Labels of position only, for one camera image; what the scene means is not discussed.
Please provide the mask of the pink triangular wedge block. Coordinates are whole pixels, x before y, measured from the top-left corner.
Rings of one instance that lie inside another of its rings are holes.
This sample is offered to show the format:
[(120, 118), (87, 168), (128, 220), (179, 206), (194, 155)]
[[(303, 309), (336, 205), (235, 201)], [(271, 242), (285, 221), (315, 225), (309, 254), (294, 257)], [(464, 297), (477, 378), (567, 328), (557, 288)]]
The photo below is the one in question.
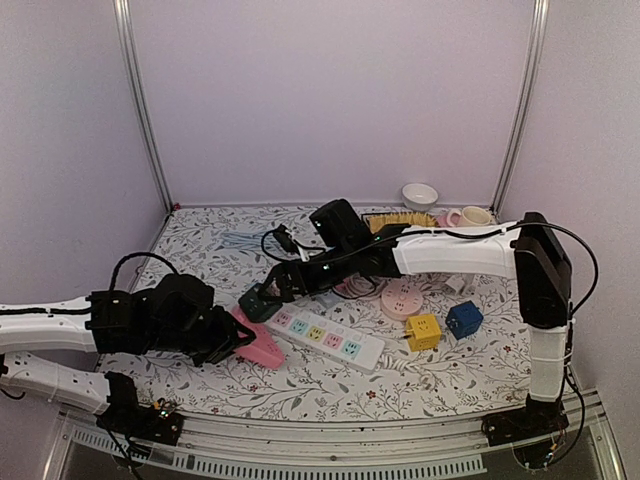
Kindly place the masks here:
[(239, 305), (233, 307), (231, 314), (256, 335), (256, 339), (249, 345), (237, 348), (235, 350), (236, 355), (265, 368), (278, 370), (283, 365), (285, 356), (267, 328), (261, 323), (250, 322)]

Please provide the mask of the pink round power socket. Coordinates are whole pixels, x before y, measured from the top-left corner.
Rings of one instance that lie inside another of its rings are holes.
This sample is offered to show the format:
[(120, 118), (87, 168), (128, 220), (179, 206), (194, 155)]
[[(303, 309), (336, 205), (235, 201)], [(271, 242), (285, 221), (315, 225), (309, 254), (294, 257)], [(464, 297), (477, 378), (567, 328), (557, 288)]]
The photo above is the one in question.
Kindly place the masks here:
[(420, 290), (400, 279), (391, 281), (381, 292), (380, 307), (389, 318), (404, 321), (417, 315), (423, 305)]

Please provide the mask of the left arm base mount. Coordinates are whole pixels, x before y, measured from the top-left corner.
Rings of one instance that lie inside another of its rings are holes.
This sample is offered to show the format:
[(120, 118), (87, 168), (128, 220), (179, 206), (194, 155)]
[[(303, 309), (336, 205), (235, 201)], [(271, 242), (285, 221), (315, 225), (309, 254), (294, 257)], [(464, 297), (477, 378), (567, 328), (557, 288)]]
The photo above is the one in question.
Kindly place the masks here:
[(127, 440), (139, 439), (176, 446), (181, 436), (184, 416), (177, 412), (177, 404), (160, 398), (145, 406), (138, 402), (134, 381), (128, 376), (107, 372), (109, 392), (107, 408), (96, 416), (96, 424)]

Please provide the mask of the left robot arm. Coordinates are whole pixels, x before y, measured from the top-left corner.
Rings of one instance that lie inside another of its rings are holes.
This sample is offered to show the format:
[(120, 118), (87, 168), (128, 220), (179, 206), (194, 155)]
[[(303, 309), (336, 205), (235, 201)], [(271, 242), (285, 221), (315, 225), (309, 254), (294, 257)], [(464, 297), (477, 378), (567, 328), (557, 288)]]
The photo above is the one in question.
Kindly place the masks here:
[(108, 411), (126, 433), (138, 434), (149, 415), (130, 377), (73, 369), (39, 352), (173, 352), (201, 366), (224, 360), (255, 338), (215, 305), (213, 287), (192, 275), (168, 274), (157, 286), (133, 293), (108, 289), (60, 303), (2, 306), (1, 383), (95, 415)]

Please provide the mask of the white long power strip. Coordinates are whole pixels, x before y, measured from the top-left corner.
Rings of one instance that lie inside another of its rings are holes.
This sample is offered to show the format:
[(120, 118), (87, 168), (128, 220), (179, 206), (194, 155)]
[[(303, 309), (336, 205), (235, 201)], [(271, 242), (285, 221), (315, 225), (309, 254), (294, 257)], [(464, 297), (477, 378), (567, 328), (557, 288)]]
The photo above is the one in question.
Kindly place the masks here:
[(375, 371), (385, 349), (379, 338), (290, 304), (282, 306), (264, 325), (291, 343), (364, 374)]

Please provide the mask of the yellow cube socket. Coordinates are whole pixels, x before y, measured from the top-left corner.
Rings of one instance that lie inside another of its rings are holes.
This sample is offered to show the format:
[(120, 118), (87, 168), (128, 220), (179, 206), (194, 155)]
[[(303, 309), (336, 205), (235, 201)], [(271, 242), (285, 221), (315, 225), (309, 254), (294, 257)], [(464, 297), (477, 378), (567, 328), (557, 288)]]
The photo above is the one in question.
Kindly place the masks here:
[(442, 332), (434, 314), (415, 315), (406, 320), (404, 338), (411, 352), (436, 348), (441, 335)]

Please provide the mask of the white charger plug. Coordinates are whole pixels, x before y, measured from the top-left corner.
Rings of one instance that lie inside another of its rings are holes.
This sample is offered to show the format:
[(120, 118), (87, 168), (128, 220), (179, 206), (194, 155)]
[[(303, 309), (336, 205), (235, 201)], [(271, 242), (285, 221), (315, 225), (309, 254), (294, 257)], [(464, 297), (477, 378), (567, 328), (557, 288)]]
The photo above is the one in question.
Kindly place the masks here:
[(456, 295), (473, 295), (475, 293), (474, 274), (454, 274), (444, 283), (445, 287)]

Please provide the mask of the dark green cube socket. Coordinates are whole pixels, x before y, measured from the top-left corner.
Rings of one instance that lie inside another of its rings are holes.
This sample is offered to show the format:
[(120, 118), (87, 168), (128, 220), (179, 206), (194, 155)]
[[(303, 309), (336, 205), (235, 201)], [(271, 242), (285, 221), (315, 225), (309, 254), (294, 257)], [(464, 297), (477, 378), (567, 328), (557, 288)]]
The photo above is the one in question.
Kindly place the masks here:
[(254, 284), (238, 300), (241, 311), (254, 324), (266, 322), (282, 307), (281, 303), (263, 300), (259, 296), (260, 287), (260, 283)]

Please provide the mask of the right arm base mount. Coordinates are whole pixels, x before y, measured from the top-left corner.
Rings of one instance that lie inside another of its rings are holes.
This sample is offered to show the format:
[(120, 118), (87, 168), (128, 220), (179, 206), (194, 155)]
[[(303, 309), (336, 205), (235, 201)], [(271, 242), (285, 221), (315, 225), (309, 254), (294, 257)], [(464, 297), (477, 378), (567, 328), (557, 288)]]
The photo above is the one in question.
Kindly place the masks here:
[(564, 430), (569, 421), (561, 400), (541, 402), (527, 397), (524, 407), (487, 414), (481, 431), (490, 446), (528, 440)]

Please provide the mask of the dark blue cube socket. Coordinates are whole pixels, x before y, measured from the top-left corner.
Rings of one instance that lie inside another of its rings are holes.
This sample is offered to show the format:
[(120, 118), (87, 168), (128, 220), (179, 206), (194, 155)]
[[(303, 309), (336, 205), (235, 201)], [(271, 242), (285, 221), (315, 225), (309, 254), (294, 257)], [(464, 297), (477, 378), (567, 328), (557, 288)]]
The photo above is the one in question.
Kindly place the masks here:
[(476, 333), (483, 320), (479, 308), (472, 301), (466, 301), (449, 310), (445, 325), (456, 340), (461, 340)]

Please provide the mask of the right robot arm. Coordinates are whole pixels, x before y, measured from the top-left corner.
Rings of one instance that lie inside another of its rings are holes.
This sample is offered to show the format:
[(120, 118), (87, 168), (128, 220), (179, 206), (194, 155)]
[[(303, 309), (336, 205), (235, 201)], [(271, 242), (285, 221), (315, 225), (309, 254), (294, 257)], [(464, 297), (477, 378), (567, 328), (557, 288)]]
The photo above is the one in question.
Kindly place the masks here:
[(552, 424), (563, 390), (566, 341), (572, 318), (572, 267), (552, 225), (537, 213), (524, 220), (461, 229), (386, 225), (371, 233), (325, 218), (313, 219), (328, 251), (308, 260), (283, 260), (259, 289), (261, 299), (290, 303), (330, 290), (359, 274), (399, 278), (426, 273), (513, 279), (520, 316), (530, 332), (532, 402), (517, 427), (537, 436)]

